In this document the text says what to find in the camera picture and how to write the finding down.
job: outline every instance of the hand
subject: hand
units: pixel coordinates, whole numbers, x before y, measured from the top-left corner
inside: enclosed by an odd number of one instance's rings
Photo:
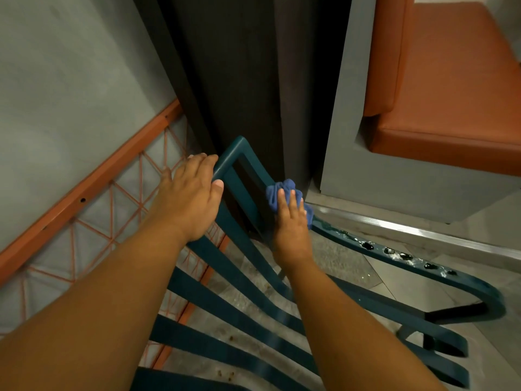
[[[284,190],[277,192],[278,219],[275,229],[274,257],[282,270],[289,275],[295,269],[314,264],[311,239],[307,229],[304,199],[296,205],[295,190],[290,193],[290,204],[286,203]]]
[[[170,170],[161,175],[160,188],[142,225],[159,224],[170,229],[185,245],[204,235],[217,216],[224,183],[212,182],[217,155],[190,156],[172,179]]]

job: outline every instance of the forearm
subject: forearm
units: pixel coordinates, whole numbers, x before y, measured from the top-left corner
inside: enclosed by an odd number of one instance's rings
[[[167,231],[143,228],[7,335],[4,389],[127,390],[183,247]]]
[[[288,278],[328,391],[444,390],[415,355],[314,263]]]

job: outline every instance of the orange cushion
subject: orange cushion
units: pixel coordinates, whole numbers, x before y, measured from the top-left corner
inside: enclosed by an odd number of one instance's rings
[[[483,4],[415,4],[394,109],[370,149],[521,176],[521,69]]]
[[[364,116],[392,110],[407,61],[414,0],[376,0]]]

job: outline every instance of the silver floor trim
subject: silver floor trim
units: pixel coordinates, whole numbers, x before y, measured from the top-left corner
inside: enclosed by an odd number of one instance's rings
[[[397,232],[402,232],[411,236],[419,236],[425,239],[438,241],[441,243],[457,245],[458,247],[476,250],[486,254],[494,254],[497,256],[509,257],[521,261],[521,251],[511,248],[500,247],[498,245],[481,243],[473,240],[466,240],[456,236],[444,235],[441,233],[432,232],[430,230],[418,229],[412,226],[401,225],[399,223],[383,221],[381,219],[370,218],[360,214],[351,213],[345,210],[332,209],[329,207],[312,205],[313,209],[322,214],[330,214],[336,217],[341,217],[354,221],[357,223],[364,223],[384,229],[389,229]]]

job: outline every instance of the microfiber cloth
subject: microfiber cloth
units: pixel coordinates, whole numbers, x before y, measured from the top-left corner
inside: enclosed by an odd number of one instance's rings
[[[287,179],[284,182],[276,182],[275,185],[270,185],[266,187],[266,199],[268,200],[269,208],[274,213],[277,213],[278,205],[277,205],[277,192],[280,188],[284,189],[284,194],[286,196],[286,203],[290,203],[290,192],[292,189],[295,189],[295,183],[293,180]],[[302,200],[302,192],[298,189],[295,189],[296,196],[296,204],[300,206],[300,201]],[[304,209],[307,211],[307,228],[311,229],[311,222],[313,222],[313,209],[309,204],[304,203]]]

